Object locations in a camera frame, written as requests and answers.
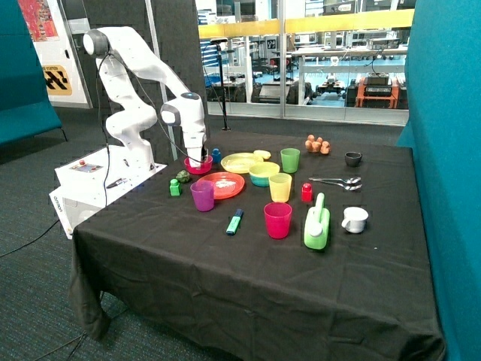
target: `orange plate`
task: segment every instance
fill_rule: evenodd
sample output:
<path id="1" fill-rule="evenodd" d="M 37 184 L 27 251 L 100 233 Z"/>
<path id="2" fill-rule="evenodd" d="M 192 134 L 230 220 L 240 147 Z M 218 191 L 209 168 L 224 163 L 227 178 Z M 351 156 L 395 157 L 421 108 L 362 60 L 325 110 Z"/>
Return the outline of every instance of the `orange plate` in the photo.
<path id="1" fill-rule="evenodd" d="M 241 175 L 229 173 L 227 171 L 208 174 L 199 179 L 198 182 L 205 180 L 214 183 L 214 199 L 227 199 L 236 196 L 241 192 L 246 183 Z"/>

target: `white cup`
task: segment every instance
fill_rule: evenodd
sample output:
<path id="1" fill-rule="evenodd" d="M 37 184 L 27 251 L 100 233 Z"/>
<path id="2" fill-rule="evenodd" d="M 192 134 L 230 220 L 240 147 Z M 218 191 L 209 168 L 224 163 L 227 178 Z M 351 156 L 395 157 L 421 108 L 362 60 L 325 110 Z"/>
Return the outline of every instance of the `white cup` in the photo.
<path id="1" fill-rule="evenodd" d="M 366 227 L 369 214 L 359 207 L 348 207 L 344 209 L 344 220 L 341 226 L 351 233 L 361 233 Z"/>

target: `small cup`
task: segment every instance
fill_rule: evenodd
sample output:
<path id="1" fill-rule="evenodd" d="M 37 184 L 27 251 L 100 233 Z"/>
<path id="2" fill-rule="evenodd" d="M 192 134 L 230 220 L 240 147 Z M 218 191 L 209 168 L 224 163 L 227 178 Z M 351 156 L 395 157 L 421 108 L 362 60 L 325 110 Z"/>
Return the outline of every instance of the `small cup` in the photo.
<path id="1" fill-rule="evenodd" d="M 347 152 L 344 156 L 348 167 L 357 167 L 361 162 L 362 154 L 358 152 Z"/>
<path id="2" fill-rule="evenodd" d="M 287 202 L 291 193 L 292 176 L 286 173 L 277 173 L 269 177 L 272 202 Z"/>
<path id="3" fill-rule="evenodd" d="M 207 212 L 213 208 L 213 183 L 210 181 L 197 181 L 190 186 L 195 207 L 200 212 Z"/>
<path id="4" fill-rule="evenodd" d="M 350 233 L 361 233 L 366 227 L 369 214 L 360 207 L 344 209 L 344 220 L 341 226 Z"/>
<path id="5" fill-rule="evenodd" d="M 287 203 L 269 203 L 264 207 L 264 218 L 265 227 L 271 238 L 285 238 L 289 234 L 292 207 Z"/>
<path id="6" fill-rule="evenodd" d="M 285 173 L 296 173 L 299 166 L 301 151 L 295 148 L 286 148 L 280 151 L 280 159 Z"/>

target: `green watering can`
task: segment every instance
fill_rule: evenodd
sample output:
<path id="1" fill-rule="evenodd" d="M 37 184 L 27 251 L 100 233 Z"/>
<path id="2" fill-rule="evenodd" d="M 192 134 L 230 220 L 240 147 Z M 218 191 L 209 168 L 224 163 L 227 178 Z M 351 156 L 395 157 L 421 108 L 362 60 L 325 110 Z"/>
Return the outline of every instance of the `green watering can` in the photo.
<path id="1" fill-rule="evenodd" d="M 324 193 L 319 193 L 316 205 L 307 212 L 304 227 L 304 244 L 313 250 L 321 250 L 328 241 L 331 212 L 324 208 Z"/>

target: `green cup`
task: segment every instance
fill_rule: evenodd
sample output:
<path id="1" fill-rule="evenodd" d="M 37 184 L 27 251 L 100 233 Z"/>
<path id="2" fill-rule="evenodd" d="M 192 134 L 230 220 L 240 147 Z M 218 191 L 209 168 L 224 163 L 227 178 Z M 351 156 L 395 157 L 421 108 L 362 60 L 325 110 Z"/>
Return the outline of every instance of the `green cup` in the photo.
<path id="1" fill-rule="evenodd" d="M 283 163 L 285 173 L 296 173 L 299 166 L 299 156 L 301 151 L 295 148 L 286 148 L 280 151 L 280 158 Z"/>

